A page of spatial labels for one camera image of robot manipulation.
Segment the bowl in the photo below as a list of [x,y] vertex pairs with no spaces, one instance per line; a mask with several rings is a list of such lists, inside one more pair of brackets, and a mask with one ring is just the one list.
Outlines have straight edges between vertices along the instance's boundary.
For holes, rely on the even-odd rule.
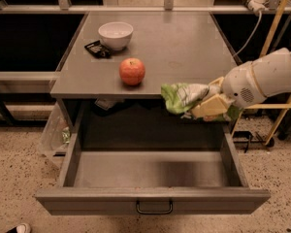
[[123,50],[130,42],[134,28],[121,22],[109,22],[98,29],[101,43],[112,50]]

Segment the drawer handle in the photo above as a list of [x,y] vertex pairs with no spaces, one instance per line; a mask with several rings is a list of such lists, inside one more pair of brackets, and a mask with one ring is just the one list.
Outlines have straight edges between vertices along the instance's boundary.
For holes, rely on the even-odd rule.
[[167,215],[173,211],[173,201],[169,201],[169,209],[166,211],[143,211],[140,209],[140,201],[137,201],[136,210],[141,215]]

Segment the floor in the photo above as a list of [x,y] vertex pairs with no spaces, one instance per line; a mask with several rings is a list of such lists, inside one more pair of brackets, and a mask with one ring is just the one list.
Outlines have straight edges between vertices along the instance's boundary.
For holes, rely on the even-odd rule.
[[[265,137],[266,116],[243,118],[238,129]],[[236,144],[251,188],[272,197],[251,215],[234,216],[51,216],[37,200],[40,188],[53,187],[59,169],[37,148],[43,128],[0,127],[0,232],[20,222],[33,232],[291,232],[291,135],[275,145]]]

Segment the red apple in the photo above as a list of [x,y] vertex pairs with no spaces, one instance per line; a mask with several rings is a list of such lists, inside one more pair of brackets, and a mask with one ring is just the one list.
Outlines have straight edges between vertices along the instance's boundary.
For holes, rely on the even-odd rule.
[[139,84],[145,74],[145,65],[138,58],[126,58],[119,65],[119,76],[128,85]]

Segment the open drawer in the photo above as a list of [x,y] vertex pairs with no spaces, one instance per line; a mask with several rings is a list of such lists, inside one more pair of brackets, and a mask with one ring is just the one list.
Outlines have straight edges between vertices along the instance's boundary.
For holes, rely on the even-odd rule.
[[58,186],[36,194],[52,215],[250,214],[270,198],[249,188],[226,124],[152,100],[109,116],[92,107],[81,104]]

